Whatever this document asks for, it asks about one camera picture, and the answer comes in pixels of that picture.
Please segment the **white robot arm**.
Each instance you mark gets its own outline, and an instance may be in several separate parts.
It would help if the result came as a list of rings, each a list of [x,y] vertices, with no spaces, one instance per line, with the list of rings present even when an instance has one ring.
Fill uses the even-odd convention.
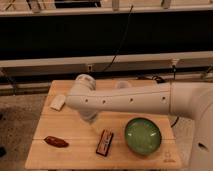
[[[92,122],[99,111],[171,114],[195,121],[188,171],[213,171],[213,83],[167,82],[141,87],[97,90],[96,80],[79,75],[66,105]]]

